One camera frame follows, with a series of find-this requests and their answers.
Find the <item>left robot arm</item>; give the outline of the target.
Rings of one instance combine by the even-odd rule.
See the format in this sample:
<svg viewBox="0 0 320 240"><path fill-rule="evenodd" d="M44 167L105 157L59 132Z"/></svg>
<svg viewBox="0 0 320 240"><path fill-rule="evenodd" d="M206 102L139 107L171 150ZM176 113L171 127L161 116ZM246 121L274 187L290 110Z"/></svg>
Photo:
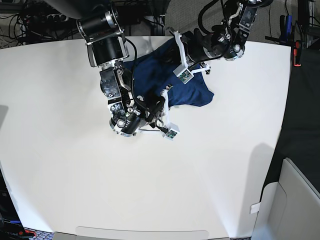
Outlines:
<svg viewBox="0 0 320 240"><path fill-rule="evenodd" d="M203 16L209 8L220 3L223 18L211 30L204 27ZM271 0L212 0L198 14L198 27L178 37L186 56L187 67L224 58L232 61L242 56L250 28L259 8L271 5Z"/></svg>

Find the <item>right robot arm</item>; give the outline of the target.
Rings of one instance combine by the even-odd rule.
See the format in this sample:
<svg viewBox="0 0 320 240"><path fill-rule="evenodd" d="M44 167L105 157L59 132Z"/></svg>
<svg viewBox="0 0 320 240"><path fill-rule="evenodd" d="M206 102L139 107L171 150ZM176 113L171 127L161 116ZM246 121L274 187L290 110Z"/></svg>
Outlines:
<svg viewBox="0 0 320 240"><path fill-rule="evenodd" d="M145 126L158 128L165 104L163 96L151 103L135 92L135 69L123 66L129 51L116 6L110 0L49 0L47 3L66 17L75 19L85 41L90 66L100 68L100 88L107 98L112 130L124 137L135 136Z"/></svg>

